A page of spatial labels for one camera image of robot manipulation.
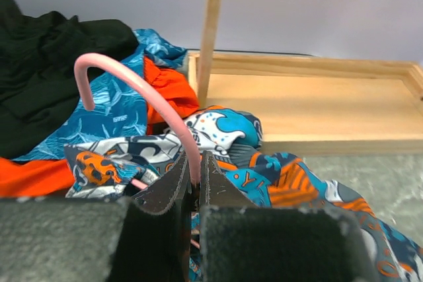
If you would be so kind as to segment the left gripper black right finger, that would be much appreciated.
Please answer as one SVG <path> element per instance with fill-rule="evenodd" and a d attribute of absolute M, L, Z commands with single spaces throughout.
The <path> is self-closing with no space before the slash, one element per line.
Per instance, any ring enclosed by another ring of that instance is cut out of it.
<path fill-rule="evenodd" d="M 204 281 L 377 281 L 357 220 L 333 207 L 256 206 L 201 162 L 200 252 Z"/>

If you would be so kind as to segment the pink wire hanger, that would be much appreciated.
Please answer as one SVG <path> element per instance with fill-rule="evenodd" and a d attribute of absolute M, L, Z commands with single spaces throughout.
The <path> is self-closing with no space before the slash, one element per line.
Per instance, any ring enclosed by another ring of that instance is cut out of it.
<path fill-rule="evenodd" d="M 183 120 L 145 80 L 120 62 L 98 53 L 78 57 L 77 88 L 86 110 L 94 110 L 87 71 L 98 67 L 131 87 L 160 113 L 170 133 L 117 137 L 68 145 L 65 153 L 75 183 L 71 198 L 115 200 L 128 196 L 143 211 L 144 242 L 163 244 L 174 237 L 190 245 L 192 204 L 200 185 L 200 152 Z"/>

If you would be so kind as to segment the blue orange patterned shorts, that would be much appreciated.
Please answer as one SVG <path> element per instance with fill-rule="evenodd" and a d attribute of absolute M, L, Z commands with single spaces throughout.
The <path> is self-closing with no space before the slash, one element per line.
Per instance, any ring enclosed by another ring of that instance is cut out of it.
<path fill-rule="evenodd" d="M 260 207 L 340 207 L 358 220 L 382 281 L 421 281 L 422 249 L 379 220 L 367 201 L 336 180 L 319 179 L 291 153 L 262 154 L 260 120 L 221 106 L 184 120 L 200 152 L 209 152 L 225 177 Z M 152 184 L 174 163 L 182 143 L 170 129 L 158 135 L 80 140 L 64 147 L 75 183 L 69 197 L 116 198 L 138 177 Z"/>

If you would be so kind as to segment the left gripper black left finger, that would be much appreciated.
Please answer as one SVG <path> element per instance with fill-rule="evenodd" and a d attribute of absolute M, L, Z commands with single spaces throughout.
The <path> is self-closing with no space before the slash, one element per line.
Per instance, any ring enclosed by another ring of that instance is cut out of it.
<path fill-rule="evenodd" d="M 2 281 L 187 281 L 189 163 L 119 199 L 1 200 Z"/>

